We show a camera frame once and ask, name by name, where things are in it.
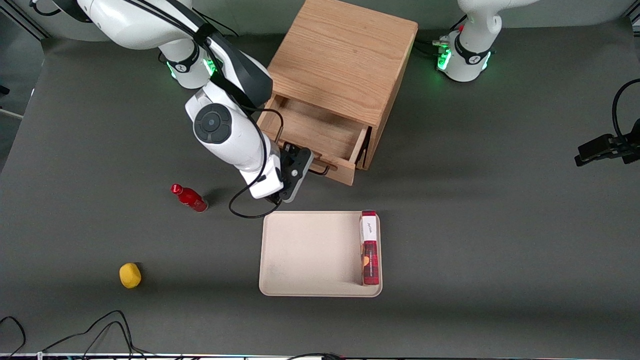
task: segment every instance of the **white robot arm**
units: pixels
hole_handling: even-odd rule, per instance
[[[245,189],[254,198],[269,197],[276,203],[293,200],[313,153],[289,146],[282,154],[248,117],[271,97],[271,77],[258,61],[233,47],[192,12],[191,0],[54,2],[86,22],[78,6],[118,45],[160,48],[182,86],[201,87],[185,105],[198,141],[240,171]]]
[[[467,14],[468,21],[462,31],[454,29],[434,42],[443,47],[437,69],[451,79],[472,81],[486,68],[491,46],[502,29],[498,12],[519,8],[539,0],[458,0],[458,6]]]

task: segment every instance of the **tray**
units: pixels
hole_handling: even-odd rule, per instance
[[[362,285],[361,211],[276,211],[264,218],[260,291],[267,296],[376,297]]]

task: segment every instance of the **wooden drawer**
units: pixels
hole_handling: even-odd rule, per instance
[[[315,154],[311,170],[323,172],[326,177],[352,185],[356,161],[367,136],[368,126],[345,119],[327,110],[300,101],[274,95],[265,108],[278,110],[284,118],[284,129],[278,146],[289,142],[308,147]],[[258,126],[275,140],[280,127],[278,115],[264,112]]]

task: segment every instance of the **lemon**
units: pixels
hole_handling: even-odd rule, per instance
[[[142,281],[140,269],[134,263],[126,263],[120,267],[120,282],[127,289],[133,289]]]

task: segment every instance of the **gray table surface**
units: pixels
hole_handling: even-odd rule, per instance
[[[280,39],[236,43],[268,63]],[[262,295],[262,222],[228,212],[242,180],[194,138],[193,91],[156,51],[44,47],[0,177],[0,315],[23,322],[26,351],[122,309],[154,352],[640,357],[640,168],[573,163],[578,145],[612,132],[613,95],[640,75],[627,20],[507,29],[467,84],[412,52],[371,170],[353,187],[310,176],[282,207],[377,210],[375,299]],[[622,99],[625,131],[639,96]],[[174,182],[207,193],[211,209],[179,204]],[[143,264],[135,290],[118,280],[128,261]],[[0,329],[0,351],[16,332]],[[113,331],[96,350],[124,349]]]

